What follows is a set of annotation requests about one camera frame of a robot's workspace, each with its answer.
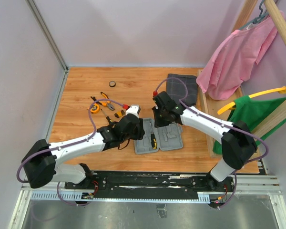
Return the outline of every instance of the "pliers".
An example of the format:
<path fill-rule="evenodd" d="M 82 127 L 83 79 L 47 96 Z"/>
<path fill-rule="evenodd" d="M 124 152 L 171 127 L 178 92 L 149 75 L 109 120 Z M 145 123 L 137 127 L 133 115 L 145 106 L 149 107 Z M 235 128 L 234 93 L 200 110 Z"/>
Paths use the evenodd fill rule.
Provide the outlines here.
<path fill-rule="evenodd" d="M 101 95 L 105 98 L 105 99 L 109 99 L 109 97 L 104 93 L 104 92 L 101 92 Z M 96 101 L 97 99 L 93 96 L 90 96 L 94 101 Z M 115 108 L 114 106 L 111 104 L 110 101 L 100 101 L 100 102 L 97 102 L 99 105 L 102 105 L 102 106 L 107 106 L 111 111 L 114 111 Z"/>

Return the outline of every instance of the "robotic arm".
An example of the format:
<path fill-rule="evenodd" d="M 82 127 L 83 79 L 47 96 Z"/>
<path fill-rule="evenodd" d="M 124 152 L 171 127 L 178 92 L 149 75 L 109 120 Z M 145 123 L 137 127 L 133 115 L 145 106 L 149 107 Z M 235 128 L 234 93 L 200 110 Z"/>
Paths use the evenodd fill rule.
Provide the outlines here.
<path fill-rule="evenodd" d="M 144 136 L 143 120 L 139 118 L 140 107 L 132 105 L 119 122 L 97 129 L 96 133 L 65 142 L 48 144 L 45 139 L 37 141 L 23 158 L 22 163 L 31 155 L 42 150 L 47 152 L 34 156 L 23 166 L 31 188 L 39 188 L 50 181 L 72 182 L 79 184 L 91 175 L 85 164 L 76 166 L 64 162 L 88 153 L 100 152 L 119 147 L 127 140 L 141 140 Z"/>
<path fill-rule="evenodd" d="M 221 143 L 223 158 L 207 175 L 210 187 L 216 187 L 235 170 L 241 169 L 257 150 L 256 143 L 252 137 L 226 127 L 231 126 L 250 132 L 246 123 L 242 121 L 237 123 L 223 121 L 202 113 L 194 106 L 190 107 L 195 111 L 193 113 L 183 105 L 176 104 L 166 92 L 155 95 L 153 100 L 156 104 L 153 107 L 155 127 L 179 123 L 198 129 Z"/>

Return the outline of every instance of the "gray cloth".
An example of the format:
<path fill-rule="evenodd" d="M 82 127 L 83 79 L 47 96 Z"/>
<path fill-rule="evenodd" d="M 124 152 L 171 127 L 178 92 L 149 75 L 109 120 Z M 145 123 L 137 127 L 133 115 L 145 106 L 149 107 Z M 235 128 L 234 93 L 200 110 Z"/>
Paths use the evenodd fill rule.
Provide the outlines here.
<path fill-rule="evenodd" d="M 185 83 L 188 91 L 187 98 L 184 101 L 185 104 L 188 106 L 196 105 L 198 95 L 198 85 L 196 83 L 197 77 L 194 75 L 178 75 L 171 73 L 167 75 L 167 78 L 171 77 L 179 78 Z M 179 99 L 182 99 L 185 96 L 183 84 L 174 79 L 167 80 L 166 92 L 176 103 L 179 103 Z"/>

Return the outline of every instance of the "wooden rod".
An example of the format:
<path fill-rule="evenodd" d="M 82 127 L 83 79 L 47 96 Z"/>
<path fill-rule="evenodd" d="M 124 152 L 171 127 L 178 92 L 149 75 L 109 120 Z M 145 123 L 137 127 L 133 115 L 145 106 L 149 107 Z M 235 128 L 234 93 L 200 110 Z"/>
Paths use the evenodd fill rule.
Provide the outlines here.
<path fill-rule="evenodd" d="M 258 137 L 264 136 L 280 122 L 286 119 L 286 100 L 277 107 L 267 118 L 265 118 L 253 131 L 252 133 Z"/>
<path fill-rule="evenodd" d="M 272 18 L 278 32 L 280 33 L 285 45 L 286 45 L 286 21 L 283 18 L 281 12 L 278 10 L 273 0 L 265 0 L 264 4 Z M 277 126 L 280 122 L 286 119 L 286 100 L 275 109 L 266 119 L 264 119 L 252 133 L 258 137 L 262 137 L 268 131 Z"/>
<path fill-rule="evenodd" d="M 257 1 L 258 0 L 246 0 L 245 1 L 243 8 L 240 11 L 240 14 L 239 14 L 239 16 L 235 22 L 233 29 L 232 29 L 232 32 L 234 32 L 235 30 L 239 29 L 240 27 L 242 27 L 243 25 L 245 25 L 247 23 Z"/>
<path fill-rule="evenodd" d="M 277 31 L 280 33 L 285 45 L 286 45 L 286 21 L 283 18 L 281 12 L 277 8 L 273 0 L 265 0 L 264 5 L 272 18 L 274 24 L 276 25 Z"/>

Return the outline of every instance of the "gray tool case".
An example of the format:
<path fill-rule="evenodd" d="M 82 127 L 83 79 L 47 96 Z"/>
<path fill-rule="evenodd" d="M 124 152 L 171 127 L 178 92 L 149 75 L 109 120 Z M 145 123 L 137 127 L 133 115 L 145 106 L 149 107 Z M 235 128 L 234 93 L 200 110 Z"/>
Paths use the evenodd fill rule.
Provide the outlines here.
<path fill-rule="evenodd" d="M 157 149 L 152 148 L 151 144 L 151 126 L 152 123 L 153 133 L 157 141 Z M 182 127 L 178 124 L 169 124 L 165 127 L 154 127 L 154 120 L 151 118 L 143 119 L 143 128 L 145 135 L 142 140 L 134 141 L 134 149 L 136 154 L 148 154 L 157 152 L 159 149 L 173 150 L 183 147 L 181 138 Z"/>

